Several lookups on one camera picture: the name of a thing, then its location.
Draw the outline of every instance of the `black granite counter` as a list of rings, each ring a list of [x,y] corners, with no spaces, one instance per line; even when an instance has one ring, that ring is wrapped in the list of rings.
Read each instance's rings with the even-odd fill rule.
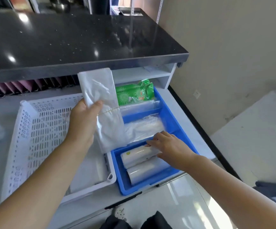
[[[0,82],[185,62],[188,56],[148,16],[0,13]]]

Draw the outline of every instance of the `left hand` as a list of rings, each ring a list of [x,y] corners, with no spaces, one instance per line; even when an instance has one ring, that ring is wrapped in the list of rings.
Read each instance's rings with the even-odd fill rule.
[[[88,150],[93,143],[97,115],[102,106],[103,101],[99,100],[88,108],[84,99],[80,100],[71,110],[69,129],[64,141],[74,143],[76,147]]]

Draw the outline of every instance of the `green printed package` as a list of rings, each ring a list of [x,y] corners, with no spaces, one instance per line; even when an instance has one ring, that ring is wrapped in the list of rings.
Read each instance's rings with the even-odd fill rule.
[[[116,93],[119,106],[151,100],[155,97],[154,85],[148,79],[141,80],[138,84],[116,87]]]

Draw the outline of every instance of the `blue storage bin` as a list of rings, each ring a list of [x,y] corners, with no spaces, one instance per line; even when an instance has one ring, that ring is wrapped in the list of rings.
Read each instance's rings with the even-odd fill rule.
[[[190,149],[198,154],[198,152],[196,151],[195,147],[193,146],[192,142],[190,141],[190,139],[187,137],[187,135],[185,134],[185,132],[183,131],[183,129],[181,128],[181,126],[179,125],[179,123],[177,122],[177,120],[175,119],[175,117],[173,116],[173,114],[171,113],[170,109],[167,107],[166,103],[163,101],[163,99],[161,98],[161,96],[159,95],[158,91],[156,90],[156,88],[154,88],[154,92],[155,92],[155,97],[160,100],[161,102],[161,106],[158,109],[154,109],[154,110],[150,110],[150,111],[146,111],[146,112],[141,112],[141,113],[136,113],[136,114],[132,114],[132,115],[127,115],[123,117],[123,121],[124,123],[129,123],[131,121],[136,121],[139,119],[142,119],[148,115],[152,115],[152,114],[156,114],[158,113],[162,123],[165,127],[165,130],[170,133],[170,134],[174,134],[177,138],[181,139],[184,143],[186,143],[187,146],[190,147]],[[157,173],[151,177],[149,177],[148,179],[141,181],[135,185],[131,184],[131,181],[129,179],[128,173],[123,165],[122,159],[121,159],[121,154],[134,149],[136,147],[145,145],[146,142],[141,142],[135,145],[131,145],[131,146],[126,146],[126,147],[122,147],[122,148],[118,148],[115,150],[111,151],[111,155],[113,158],[113,165],[115,167],[115,171],[116,171],[116,175],[117,175],[117,182],[119,185],[119,189],[122,195],[126,196],[129,194],[132,194],[136,191],[138,191],[139,189],[147,186],[147,185],[153,185],[173,174],[176,174],[179,172],[178,169],[174,169],[173,167],[169,167],[165,170],[163,170],[160,173]]]

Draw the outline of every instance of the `white tile floor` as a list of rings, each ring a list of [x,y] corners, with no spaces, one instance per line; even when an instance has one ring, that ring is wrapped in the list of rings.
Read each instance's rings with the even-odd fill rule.
[[[134,228],[158,210],[172,228],[236,229],[226,213],[189,175],[176,179],[123,204],[128,223]],[[71,229],[98,229],[111,210],[73,226]]]

